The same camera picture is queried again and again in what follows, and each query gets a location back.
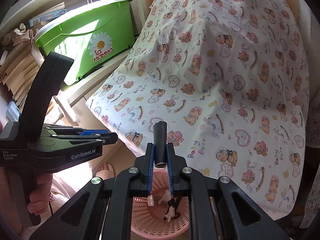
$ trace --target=daisy sticker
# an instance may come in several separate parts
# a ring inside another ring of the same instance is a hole
[[[91,45],[88,49],[91,50],[90,55],[96,56],[93,59],[94,62],[113,52],[112,38],[104,32],[94,34],[93,38],[90,39],[90,43]]]

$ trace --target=white lid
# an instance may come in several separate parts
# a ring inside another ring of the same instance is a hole
[[[86,4],[84,6],[81,6],[79,8],[73,9],[71,11],[66,12],[65,14],[61,15],[60,17],[54,19],[53,21],[49,22],[45,26],[43,26],[35,35],[35,40],[39,39],[43,34],[45,34],[47,31],[51,30],[55,26],[79,15],[84,12],[90,11],[92,9],[108,5],[115,2],[121,2],[121,1],[133,1],[133,0],[100,0],[93,3]]]

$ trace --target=printed fabric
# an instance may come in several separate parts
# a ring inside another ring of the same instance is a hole
[[[304,217],[301,222],[300,228],[308,228],[320,210],[320,166],[312,184],[305,209]]]
[[[299,189],[308,93],[285,0],[155,0],[128,57],[86,104],[136,156],[166,121],[188,166],[230,177],[275,220]]]

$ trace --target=blue gripper pad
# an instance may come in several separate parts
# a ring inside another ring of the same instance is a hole
[[[149,196],[151,195],[151,190],[152,190],[152,178],[153,178],[154,161],[155,161],[155,145],[152,144],[150,163],[149,163],[149,169],[148,169],[148,195]]]
[[[169,189],[170,193],[173,196],[173,174],[171,172],[171,159],[170,159],[170,153],[169,153],[169,147],[167,144],[167,169],[168,169],[168,180],[169,180]]]
[[[92,134],[96,134],[96,133],[107,133],[110,132],[109,130],[84,130],[82,133],[80,133],[79,135],[92,135]]]

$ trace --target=metal screw head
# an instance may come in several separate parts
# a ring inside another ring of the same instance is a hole
[[[230,179],[227,176],[222,176],[220,177],[220,181],[224,184],[228,184],[230,182]]]
[[[131,167],[129,168],[129,172],[130,173],[137,173],[139,171],[139,169],[137,167]]]
[[[101,179],[99,177],[94,177],[91,179],[92,184],[99,184],[101,182]]]
[[[184,173],[191,173],[192,172],[192,169],[190,168],[190,167],[184,167],[183,169],[182,169],[182,172],[184,172]]]

